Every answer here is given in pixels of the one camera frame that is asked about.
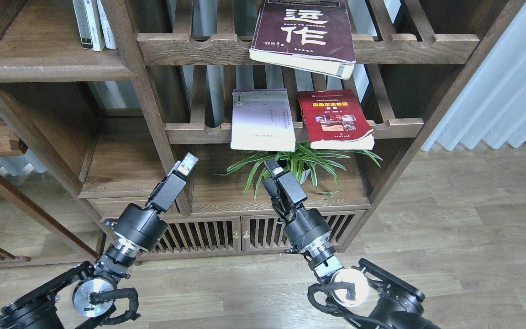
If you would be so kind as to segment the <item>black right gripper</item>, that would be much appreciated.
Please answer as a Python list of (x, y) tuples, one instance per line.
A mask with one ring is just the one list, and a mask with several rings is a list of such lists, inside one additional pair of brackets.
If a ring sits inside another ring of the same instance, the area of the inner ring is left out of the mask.
[(275, 158), (264, 162), (267, 175), (263, 186), (272, 207), (284, 223), (284, 234), (292, 245), (291, 252), (333, 252), (328, 243), (331, 229), (319, 211), (305, 209), (307, 195), (292, 173), (286, 173)]

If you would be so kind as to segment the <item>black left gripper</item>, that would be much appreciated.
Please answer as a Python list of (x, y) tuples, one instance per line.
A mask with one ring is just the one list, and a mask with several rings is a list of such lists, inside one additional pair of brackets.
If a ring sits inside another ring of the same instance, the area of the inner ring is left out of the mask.
[(174, 164), (171, 173), (155, 186), (144, 208), (133, 203), (125, 208), (114, 229), (120, 244), (133, 244), (136, 249), (146, 251), (155, 248), (168, 227), (159, 218), (159, 213), (169, 210), (198, 161), (192, 153), (186, 153)]

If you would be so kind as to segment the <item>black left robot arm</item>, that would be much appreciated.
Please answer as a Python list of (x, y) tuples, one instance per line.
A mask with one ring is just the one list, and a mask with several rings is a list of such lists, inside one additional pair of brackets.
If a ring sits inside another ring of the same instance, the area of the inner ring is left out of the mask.
[(167, 176), (155, 187), (145, 207), (129, 204), (118, 219), (108, 219), (118, 240), (91, 264), (82, 262), (37, 289), (1, 309), (1, 329), (61, 329), (57, 316), (57, 293), (76, 282), (73, 292), (75, 310), (86, 321), (82, 329), (117, 325), (140, 316), (136, 289), (119, 289), (119, 281), (127, 279), (127, 270), (138, 252), (155, 248), (167, 231), (167, 223), (159, 218), (169, 210), (184, 189), (198, 158), (188, 153), (174, 164)]

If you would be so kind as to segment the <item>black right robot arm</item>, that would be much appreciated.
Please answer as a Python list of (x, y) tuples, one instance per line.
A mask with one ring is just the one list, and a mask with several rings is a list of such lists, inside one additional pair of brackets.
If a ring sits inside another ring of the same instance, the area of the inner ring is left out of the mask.
[(291, 243), (286, 252), (303, 255), (317, 278), (307, 292), (314, 308), (357, 329), (436, 328), (422, 316), (422, 291), (366, 259), (342, 266), (329, 244), (330, 226), (317, 209), (305, 208), (307, 196), (294, 175), (275, 159), (264, 164), (270, 177), (263, 184)]

